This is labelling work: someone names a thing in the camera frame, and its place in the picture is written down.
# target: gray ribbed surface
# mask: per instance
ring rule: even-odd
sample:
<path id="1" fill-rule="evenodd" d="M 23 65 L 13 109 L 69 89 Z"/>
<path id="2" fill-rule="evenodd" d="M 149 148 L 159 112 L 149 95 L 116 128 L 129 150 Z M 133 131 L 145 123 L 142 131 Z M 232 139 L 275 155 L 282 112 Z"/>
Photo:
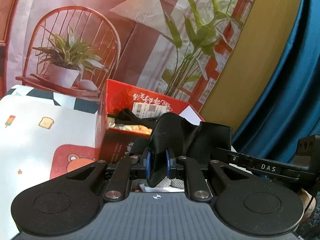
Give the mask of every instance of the gray ribbed surface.
<path id="1" fill-rule="evenodd" d="M 184 193 L 136 193 L 106 204 L 97 218 L 65 236 L 42 238 L 25 233 L 14 240 L 298 240 L 293 234 L 256 238 L 232 231 L 209 205 L 196 203 Z"/>

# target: popsicle print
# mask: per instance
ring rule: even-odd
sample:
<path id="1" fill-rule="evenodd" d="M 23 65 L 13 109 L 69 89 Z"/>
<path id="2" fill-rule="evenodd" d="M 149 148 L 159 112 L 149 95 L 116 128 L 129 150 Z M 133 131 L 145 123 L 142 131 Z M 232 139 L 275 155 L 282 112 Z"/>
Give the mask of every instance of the popsicle print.
<path id="1" fill-rule="evenodd" d="M 5 127 L 4 128 L 7 128 L 7 126 L 10 126 L 13 122 L 13 120 L 15 119 L 16 117 L 14 115 L 10 115 L 8 120 L 5 122 Z"/>

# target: red chair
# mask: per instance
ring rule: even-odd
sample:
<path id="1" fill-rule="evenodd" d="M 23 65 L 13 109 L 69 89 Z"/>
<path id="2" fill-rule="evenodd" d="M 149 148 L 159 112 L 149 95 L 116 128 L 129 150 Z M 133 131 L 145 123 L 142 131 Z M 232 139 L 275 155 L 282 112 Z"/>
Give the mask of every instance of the red chair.
<path id="1" fill-rule="evenodd" d="M 96 48 L 96 54 L 101 57 L 100 63 L 104 68 L 95 67 L 92 72 L 85 70 L 82 75 L 82 80 L 91 80 L 98 91 L 81 90 L 76 86 L 66 88 L 51 82 L 45 75 L 48 62 L 41 63 L 39 51 L 34 48 L 49 47 L 51 33 L 66 37 L 68 27 L 73 29 L 78 39 Z M 22 81 L 23 85 L 98 102 L 106 79 L 113 78 L 116 72 L 119 56 L 120 39 L 107 18 L 82 6 L 61 7 L 47 13 L 37 23 L 31 36 L 22 76 L 16 77 L 16 80 Z"/>

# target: yellow wall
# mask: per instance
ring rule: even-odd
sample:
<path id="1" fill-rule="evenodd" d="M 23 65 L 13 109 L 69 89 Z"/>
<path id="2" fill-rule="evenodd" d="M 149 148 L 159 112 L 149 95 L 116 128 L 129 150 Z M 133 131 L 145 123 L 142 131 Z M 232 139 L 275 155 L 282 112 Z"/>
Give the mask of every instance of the yellow wall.
<path id="1" fill-rule="evenodd" d="M 231 126 L 246 118 L 267 85 L 295 21 L 300 0 L 255 0 L 236 47 L 200 111 Z"/>

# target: chair backrest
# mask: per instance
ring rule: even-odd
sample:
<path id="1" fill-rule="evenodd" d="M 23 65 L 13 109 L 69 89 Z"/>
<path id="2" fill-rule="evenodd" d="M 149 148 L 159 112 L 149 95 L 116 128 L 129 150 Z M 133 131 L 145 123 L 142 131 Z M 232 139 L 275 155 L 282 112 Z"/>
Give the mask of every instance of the chair backrest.
<path id="1" fill-rule="evenodd" d="M 92 45 L 101 57 L 104 69 L 95 67 L 93 72 L 84 71 L 82 79 L 91 80 L 101 91 L 107 78 L 113 78 L 120 57 L 120 39 L 111 22 L 99 12 L 82 6 L 66 6 L 52 10 L 37 23 L 31 36 L 23 68 L 23 76 L 43 74 L 47 66 L 41 61 L 34 47 L 50 47 L 51 33 L 66 38 L 71 27 L 78 39 Z"/>

